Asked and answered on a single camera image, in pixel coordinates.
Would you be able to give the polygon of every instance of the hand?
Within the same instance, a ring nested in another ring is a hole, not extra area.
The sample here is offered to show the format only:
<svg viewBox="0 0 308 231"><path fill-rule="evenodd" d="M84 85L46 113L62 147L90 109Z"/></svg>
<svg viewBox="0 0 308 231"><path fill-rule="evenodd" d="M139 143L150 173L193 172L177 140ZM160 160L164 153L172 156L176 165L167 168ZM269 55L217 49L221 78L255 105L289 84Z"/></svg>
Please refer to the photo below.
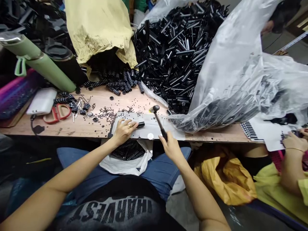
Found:
<svg viewBox="0 0 308 231"><path fill-rule="evenodd" d="M308 128L302 128L299 131L304 135L303 138L308 140Z"/></svg>
<svg viewBox="0 0 308 231"><path fill-rule="evenodd" d="M273 28L274 28L274 21L273 20L268 21L263 27L261 35L270 33L273 30Z"/></svg>
<svg viewBox="0 0 308 231"><path fill-rule="evenodd" d="M173 161L179 161L184 158L183 153L180 149L179 143L176 139L173 138L172 133L170 131L167 132L168 142L162 136L158 136L160 141L164 146L164 150L166 155Z"/></svg>
<svg viewBox="0 0 308 231"><path fill-rule="evenodd" d="M131 122L132 121L131 119L125 120L125 122L122 123L122 121L124 120L125 119L120 119L118 121L115 133L113 137L111 138L115 141L117 146L124 144L130 138L132 132L135 131L138 126L138 123L135 121Z"/></svg>
<svg viewBox="0 0 308 231"><path fill-rule="evenodd" d="M287 152L292 153L301 153L303 155L305 151L308 149L308 141L305 139L300 139L296 135L294 135L292 132L289 132L288 138L283 140L283 144L287 149Z"/></svg>

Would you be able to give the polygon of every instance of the hammer head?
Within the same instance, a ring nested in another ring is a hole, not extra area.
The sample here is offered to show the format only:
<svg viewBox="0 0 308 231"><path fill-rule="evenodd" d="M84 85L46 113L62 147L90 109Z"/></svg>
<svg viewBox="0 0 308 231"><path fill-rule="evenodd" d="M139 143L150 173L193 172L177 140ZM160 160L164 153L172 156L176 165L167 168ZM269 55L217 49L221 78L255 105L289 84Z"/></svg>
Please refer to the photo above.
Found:
<svg viewBox="0 0 308 231"><path fill-rule="evenodd" d="M149 109L150 113L156 113L159 110L159 106L155 105Z"/></svg>

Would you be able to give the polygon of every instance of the white power bank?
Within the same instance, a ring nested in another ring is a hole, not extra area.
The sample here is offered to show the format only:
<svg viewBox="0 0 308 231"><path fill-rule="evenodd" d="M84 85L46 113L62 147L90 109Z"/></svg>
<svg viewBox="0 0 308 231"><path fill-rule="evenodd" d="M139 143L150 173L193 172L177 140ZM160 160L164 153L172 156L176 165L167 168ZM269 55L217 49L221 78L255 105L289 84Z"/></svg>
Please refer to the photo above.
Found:
<svg viewBox="0 0 308 231"><path fill-rule="evenodd" d="M26 114L27 115L46 115L51 112L57 90L54 88L43 88L35 94Z"/></svg>

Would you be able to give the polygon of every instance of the finger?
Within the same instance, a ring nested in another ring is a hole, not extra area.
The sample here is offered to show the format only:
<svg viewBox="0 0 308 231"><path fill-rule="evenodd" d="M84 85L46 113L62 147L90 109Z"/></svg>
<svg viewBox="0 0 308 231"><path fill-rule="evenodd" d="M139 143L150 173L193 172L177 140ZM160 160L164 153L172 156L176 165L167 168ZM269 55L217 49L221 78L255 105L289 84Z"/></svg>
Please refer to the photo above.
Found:
<svg viewBox="0 0 308 231"><path fill-rule="evenodd" d="M135 121L132 121L128 124L129 128L128 129L131 129L134 125L136 124Z"/></svg>
<svg viewBox="0 0 308 231"><path fill-rule="evenodd" d="M293 138L298 138L293 132L288 132L288 135Z"/></svg>
<svg viewBox="0 0 308 231"><path fill-rule="evenodd" d="M304 138L301 138L301 140L302 140L303 142L307 143L307 140L306 140L306 139L304 139Z"/></svg>
<svg viewBox="0 0 308 231"><path fill-rule="evenodd" d="M158 138L160 139L160 141L161 141L161 143L163 144L164 147L168 147L168 144L167 144L167 142L166 142L164 137L158 136Z"/></svg>
<svg viewBox="0 0 308 231"><path fill-rule="evenodd" d="M131 127L129 130L132 129L133 131L135 131L137 129L138 125L139 125L139 123L135 122L134 126Z"/></svg>
<svg viewBox="0 0 308 231"><path fill-rule="evenodd" d="M301 132L301 134L303 134L304 136L308 136L308 129L302 128L302 129L300 130L300 132Z"/></svg>
<svg viewBox="0 0 308 231"><path fill-rule="evenodd" d="M168 137L168 140L173 140L173 135L172 135L172 133L171 133L171 131L168 131L167 132L167 137Z"/></svg>
<svg viewBox="0 0 308 231"><path fill-rule="evenodd" d="M125 119L119 119L117 127L119 127L122 124L122 121L124 121L124 120Z"/></svg>
<svg viewBox="0 0 308 231"><path fill-rule="evenodd" d="M131 121L132 121L131 119L129 119L129 120L125 120L125 121L124 121L124 123L123 123L123 126L128 125L128 123L129 123L129 122L131 122Z"/></svg>

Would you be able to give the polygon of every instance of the red scissors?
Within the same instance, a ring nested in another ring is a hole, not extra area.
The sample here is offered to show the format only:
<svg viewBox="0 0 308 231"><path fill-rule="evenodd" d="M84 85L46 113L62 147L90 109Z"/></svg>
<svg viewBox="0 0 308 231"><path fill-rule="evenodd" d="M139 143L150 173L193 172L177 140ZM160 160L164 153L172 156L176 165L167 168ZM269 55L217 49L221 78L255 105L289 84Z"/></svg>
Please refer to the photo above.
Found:
<svg viewBox="0 0 308 231"><path fill-rule="evenodd" d="M71 114L71 109L65 104L57 104L55 107L52 107L51 112L47 115L44 115L43 120L47 124L55 124L60 120L64 120L69 117Z"/></svg>

